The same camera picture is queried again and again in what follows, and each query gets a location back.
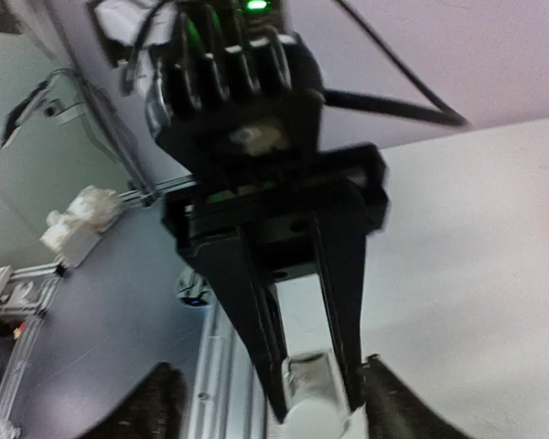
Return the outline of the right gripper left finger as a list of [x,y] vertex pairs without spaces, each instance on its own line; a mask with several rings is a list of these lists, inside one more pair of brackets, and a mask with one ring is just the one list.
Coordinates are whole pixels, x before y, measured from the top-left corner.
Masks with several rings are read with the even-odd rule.
[[157,363],[85,438],[179,438],[188,388],[181,370]]

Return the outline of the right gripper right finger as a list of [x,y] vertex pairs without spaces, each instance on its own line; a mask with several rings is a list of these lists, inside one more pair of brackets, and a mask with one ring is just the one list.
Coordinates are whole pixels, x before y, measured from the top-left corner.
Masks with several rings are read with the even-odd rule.
[[426,405],[378,354],[361,366],[362,399],[373,439],[469,439]]

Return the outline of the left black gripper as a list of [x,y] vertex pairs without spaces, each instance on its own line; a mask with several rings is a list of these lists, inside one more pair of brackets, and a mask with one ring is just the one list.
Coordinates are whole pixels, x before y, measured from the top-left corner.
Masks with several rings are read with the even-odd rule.
[[367,239],[387,209],[386,165],[371,143],[318,150],[313,91],[238,103],[186,91],[155,99],[156,143],[194,183],[169,193],[178,255],[210,284],[245,345],[274,416],[288,409],[287,349],[274,277],[319,276],[351,411],[362,405],[361,305]]

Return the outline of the clear nail polish bottle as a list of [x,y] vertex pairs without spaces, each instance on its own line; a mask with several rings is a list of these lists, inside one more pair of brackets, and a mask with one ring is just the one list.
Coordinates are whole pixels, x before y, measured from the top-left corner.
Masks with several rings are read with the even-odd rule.
[[331,349],[320,349],[286,358],[281,367],[287,415],[327,410],[344,424],[349,405],[339,364]]

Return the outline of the white nail polish cap brush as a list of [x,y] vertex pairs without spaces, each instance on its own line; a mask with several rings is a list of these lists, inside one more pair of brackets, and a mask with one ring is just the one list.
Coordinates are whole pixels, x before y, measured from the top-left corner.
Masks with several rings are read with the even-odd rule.
[[295,404],[282,423],[269,420],[266,438],[351,438],[368,437],[363,411],[341,416],[331,402],[307,398]]

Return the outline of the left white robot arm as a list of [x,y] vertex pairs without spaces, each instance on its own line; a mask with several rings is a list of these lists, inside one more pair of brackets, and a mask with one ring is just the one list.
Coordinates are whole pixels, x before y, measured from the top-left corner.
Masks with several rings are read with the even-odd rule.
[[179,257],[210,285],[245,345],[275,417],[290,405],[276,294],[281,280],[320,281],[350,411],[363,405],[361,307],[368,236],[384,221],[377,147],[318,148],[325,89],[298,34],[255,27],[238,1],[177,1],[166,42],[148,40],[155,5],[123,51],[123,94],[150,59],[145,118],[156,145],[191,174],[164,197]]

